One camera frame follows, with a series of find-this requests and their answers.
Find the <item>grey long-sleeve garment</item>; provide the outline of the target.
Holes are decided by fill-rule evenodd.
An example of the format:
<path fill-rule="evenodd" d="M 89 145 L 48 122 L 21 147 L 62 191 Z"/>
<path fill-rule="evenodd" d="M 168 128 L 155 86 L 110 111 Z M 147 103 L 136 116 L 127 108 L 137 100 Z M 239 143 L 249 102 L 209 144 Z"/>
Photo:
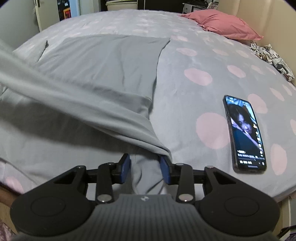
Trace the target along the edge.
<path fill-rule="evenodd" d="M 168 38 L 92 35 L 26 54 L 1 44 L 1 183 L 23 194 L 63 172 L 127 153 L 118 193 L 161 194 L 170 156 L 149 114 Z"/>

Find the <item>black smartphone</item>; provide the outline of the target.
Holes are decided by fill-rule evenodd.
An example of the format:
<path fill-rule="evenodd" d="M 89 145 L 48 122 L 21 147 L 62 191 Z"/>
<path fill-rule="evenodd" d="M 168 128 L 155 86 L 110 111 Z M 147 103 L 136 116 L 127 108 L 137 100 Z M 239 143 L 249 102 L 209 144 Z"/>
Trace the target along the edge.
<path fill-rule="evenodd" d="M 230 135 L 232 166 L 236 173 L 262 174 L 267 162 L 257 119 L 250 102 L 223 97 Z"/>

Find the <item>grey pink-dotted bed sheet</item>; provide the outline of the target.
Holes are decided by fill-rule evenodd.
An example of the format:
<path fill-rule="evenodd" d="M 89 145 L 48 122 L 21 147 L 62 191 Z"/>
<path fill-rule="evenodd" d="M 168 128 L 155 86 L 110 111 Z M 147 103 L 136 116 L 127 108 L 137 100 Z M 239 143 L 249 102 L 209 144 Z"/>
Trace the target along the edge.
<path fill-rule="evenodd" d="M 26 58 L 48 42 L 44 56 L 55 53 L 64 60 L 63 41 L 98 34 L 170 39 L 159 58 L 149 119 L 173 162 L 194 169 L 215 166 L 278 201 L 295 193 L 295 87 L 271 65 L 239 42 L 155 11 L 79 16 L 38 33 L 16 53 Z M 254 109 L 267 158 L 263 174 L 233 171 L 222 102 L 227 94 L 249 101 Z M 14 192 L 28 192 L 77 165 L 97 168 L 123 152 L 132 159 L 128 191 L 175 193 L 165 186 L 148 151 L 10 90 L 1 96 L 1 184 Z"/>

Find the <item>patterned black-white cloth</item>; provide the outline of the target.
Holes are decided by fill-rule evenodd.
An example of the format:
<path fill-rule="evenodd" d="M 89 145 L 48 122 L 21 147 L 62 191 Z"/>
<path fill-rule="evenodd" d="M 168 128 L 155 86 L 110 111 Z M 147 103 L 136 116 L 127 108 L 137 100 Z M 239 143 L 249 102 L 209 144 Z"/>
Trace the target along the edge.
<path fill-rule="evenodd" d="M 287 81 L 292 82 L 295 76 L 287 63 L 274 51 L 271 44 L 259 46 L 254 41 L 250 42 L 250 49 L 259 59 L 272 65 Z"/>

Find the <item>pink pillow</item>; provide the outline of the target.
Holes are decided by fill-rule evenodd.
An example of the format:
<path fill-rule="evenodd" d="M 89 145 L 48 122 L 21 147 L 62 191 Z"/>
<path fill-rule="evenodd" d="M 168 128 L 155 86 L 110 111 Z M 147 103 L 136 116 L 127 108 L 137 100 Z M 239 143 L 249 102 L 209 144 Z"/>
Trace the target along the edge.
<path fill-rule="evenodd" d="M 194 20 L 205 31 L 217 33 L 228 39 L 251 41 L 263 39 L 263 36 L 244 20 L 215 9 L 193 11 L 180 16 Z"/>

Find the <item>white nightstand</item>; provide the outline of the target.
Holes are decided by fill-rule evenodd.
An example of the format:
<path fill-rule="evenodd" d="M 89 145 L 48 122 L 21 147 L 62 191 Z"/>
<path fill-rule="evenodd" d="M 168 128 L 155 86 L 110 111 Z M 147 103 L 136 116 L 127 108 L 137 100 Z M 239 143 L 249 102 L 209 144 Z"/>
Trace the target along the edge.
<path fill-rule="evenodd" d="M 189 4 L 189 3 L 184 3 L 183 7 L 183 14 L 191 13 L 193 11 L 199 11 L 199 10 L 204 10 L 204 9 L 217 9 L 218 8 L 218 2 L 210 2 L 207 6 L 201 6 L 197 4 Z"/>

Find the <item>cream storage box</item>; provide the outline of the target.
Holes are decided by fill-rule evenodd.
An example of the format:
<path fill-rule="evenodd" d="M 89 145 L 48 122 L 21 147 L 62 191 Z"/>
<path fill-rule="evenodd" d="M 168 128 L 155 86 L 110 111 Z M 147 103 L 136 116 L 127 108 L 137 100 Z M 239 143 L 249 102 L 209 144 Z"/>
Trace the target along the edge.
<path fill-rule="evenodd" d="M 118 11 L 122 9 L 137 9 L 137 1 L 114 0 L 106 2 L 108 11 Z"/>

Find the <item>white door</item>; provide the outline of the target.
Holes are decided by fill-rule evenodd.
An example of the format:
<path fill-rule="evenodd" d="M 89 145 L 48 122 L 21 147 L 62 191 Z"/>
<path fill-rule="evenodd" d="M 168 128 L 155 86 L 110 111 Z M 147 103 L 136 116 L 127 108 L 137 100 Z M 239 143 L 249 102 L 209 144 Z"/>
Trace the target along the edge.
<path fill-rule="evenodd" d="M 34 0 L 34 6 L 40 32 L 60 21 L 57 0 Z"/>

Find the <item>beige padded headboard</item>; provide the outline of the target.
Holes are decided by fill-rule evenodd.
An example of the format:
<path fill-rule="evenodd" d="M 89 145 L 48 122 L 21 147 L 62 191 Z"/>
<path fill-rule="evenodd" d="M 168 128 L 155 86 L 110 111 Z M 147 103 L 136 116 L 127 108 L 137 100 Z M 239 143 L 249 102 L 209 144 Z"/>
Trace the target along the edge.
<path fill-rule="evenodd" d="M 263 39 L 259 45 L 273 49 L 295 73 L 295 10 L 285 1 L 219 1 L 218 10 L 244 20 Z"/>

